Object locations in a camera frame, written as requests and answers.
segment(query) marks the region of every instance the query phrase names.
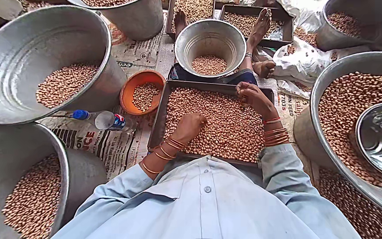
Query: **sleeve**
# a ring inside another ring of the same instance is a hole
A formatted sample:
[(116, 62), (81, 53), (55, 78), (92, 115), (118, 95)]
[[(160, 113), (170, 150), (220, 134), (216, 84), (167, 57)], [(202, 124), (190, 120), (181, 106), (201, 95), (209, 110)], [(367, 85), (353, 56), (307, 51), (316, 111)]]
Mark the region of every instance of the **sleeve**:
[(151, 187), (153, 180), (136, 164), (94, 193), (77, 209), (75, 217), (51, 239), (86, 238), (109, 220), (130, 198)]
[(360, 239), (342, 212), (312, 186), (291, 144), (266, 147), (261, 155), (266, 190), (280, 199), (319, 238)]

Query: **person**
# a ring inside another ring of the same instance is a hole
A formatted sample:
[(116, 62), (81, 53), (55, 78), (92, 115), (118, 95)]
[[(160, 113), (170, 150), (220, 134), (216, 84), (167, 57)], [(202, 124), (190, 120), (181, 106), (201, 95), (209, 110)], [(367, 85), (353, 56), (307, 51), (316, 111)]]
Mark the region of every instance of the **person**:
[[(199, 81), (199, 82), (210, 82), (210, 83), (220, 83), (220, 84), (231, 84), (236, 85), (240, 82), (247, 82), (251, 84), (257, 84), (256, 78), (253, 75), (253, 70), (260, 78), (271, 78), (275, 62), (271, 60), (266, 60), (262, 62), (255, 62), (252, 65), (252, 53), (256, 49), (256, 46), (263, 39), (269, 30), (272, 21), (272, 13), (270, 9), (263, 8), (260, 12), (253, 28), (246, 41), (247, 51), (243, 62), (239, 67), (239, 71), (227, 77), (221, 77), (219, 79), (209, 79), (204, 77), (195, 76), (185, 69), (183, 69), (179, 63), (175, 63), (168, 75), (168, 79), (179, 79), (187, 81)], [(176, 13), (174, 18), (175, 24), (175, 39), (178, 38), (179, 33), (188, 25), (187, 17), (183, 10)]]
[(139, 164), (95, 188), (52, 239), (360, 239), (311, 185), (288, 138), (268, 139), (285, 131), (273, 103), (253, 84), (236, 89), (266, 122), (262, 187), (210, 155), (168, 167), (206, 122), (188, 114)]

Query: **light blue shirt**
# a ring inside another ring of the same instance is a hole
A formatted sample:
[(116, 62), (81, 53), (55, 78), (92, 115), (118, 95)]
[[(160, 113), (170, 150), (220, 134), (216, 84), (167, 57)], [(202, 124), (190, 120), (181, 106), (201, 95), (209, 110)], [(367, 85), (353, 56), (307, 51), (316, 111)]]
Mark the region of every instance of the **light blue shirt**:
[(156, 185), (139, 165), (95, 188), (52, 239), (360, 239), (290, 144), (262, 151), (263, 183), (205, 156)]

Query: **foot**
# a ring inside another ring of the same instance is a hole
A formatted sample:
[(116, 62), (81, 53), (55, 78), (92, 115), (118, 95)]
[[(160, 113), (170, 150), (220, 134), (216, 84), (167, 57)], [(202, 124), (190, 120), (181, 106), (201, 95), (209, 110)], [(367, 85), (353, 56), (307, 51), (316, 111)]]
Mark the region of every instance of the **foot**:
[(251, 30), (250, 36), (247, 39), (247, 52), (252, 53), (257, 44), (262, 41), (263, 37), (269, 30), (271, 21), (271, 10), (263, 8), (253, 26), (253, 29)]
[(183, 10), (180, 10), (179, 12), (176, 13), (175, 15), (175, 40), (178, 38), (179, 33), (188, 26), (187, 23), (187, 15)]
[(259, 75), (259, 77), (262, 77), (264, 79), (269, 79), (272, 77), (272, 73), (275, 66), (276, 66), (275, 62), (271, 60), (266, 60), (266, 61), (254, 63), (253, 70), (254, 72), (256, 72), (256, 74)]

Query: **metal bucket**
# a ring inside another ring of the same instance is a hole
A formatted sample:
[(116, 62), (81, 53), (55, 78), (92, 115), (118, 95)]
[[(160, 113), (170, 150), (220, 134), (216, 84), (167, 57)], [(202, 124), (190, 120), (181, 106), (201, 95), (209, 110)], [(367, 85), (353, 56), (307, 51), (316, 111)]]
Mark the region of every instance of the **metal bucket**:
[[(218, 78), (233, 72), (244, 60), (247, 49), (242, 33), (233, 25), (215, 19), (206, 19), (189, 24), (179, 33), (175, 42), (178, 63), (189, 73), (206, 78)], [(192, 62), (207, 54), (226, 61), (226, 70), (217, 75), (195, 72)]]
[(0, 239), (19, 238), (4, 224), (1, 213), (7, 196), (29, 168), (51, 153), (61, 167), (61, 192), (50, 236), (71, 220), (96, 186), (106, 181), (103, 162), (82, 150), (65, 148), (60, 139), (39, 123), (0, 125)]
[(68, 1), (80, 7), (100, 11), (132, 40), (150, 39), (163, 28), (163, 9), (160, 0), (133, 0), (112, 7), (90, 7), (82, 0)]
[[(382, 208), (382, 187), (376, 187), (364, 181), (342, 163), (328, 144), (319, 122), (318, 104), (325, 89), (335, 79), (356, 71), (382, 75), (382, 52), (354, 54), (329, 65), (315, 82), (310, 97), (310, 107), (296, 118), (293, 129), (294, 138), (299, 148), (311, 160), (332, 160), (333, 165), (355, 188)], [(332, 165), (331, 162), (324, 162), (324, 164)]]
[[(38, 120), (59, 110), (100, 111), (119, 104), (126, 75), (110, 55), (111, 35), (97, 14), (76, 6), (40, 8), (0, 28), (0, 124)], [(36, 100), (38, 84), (74, 63), (99, 67), (76, 95), (49, 109)]]
[[(348, 13), (366, 26), (363, 37), (351, 37), (337, 30), (327, 19), (329, 14), (336, 12)], [(321, 23), (316, 43), (325, 52), (382, 40), (382, 0), (329, 0), (323, 8)]]

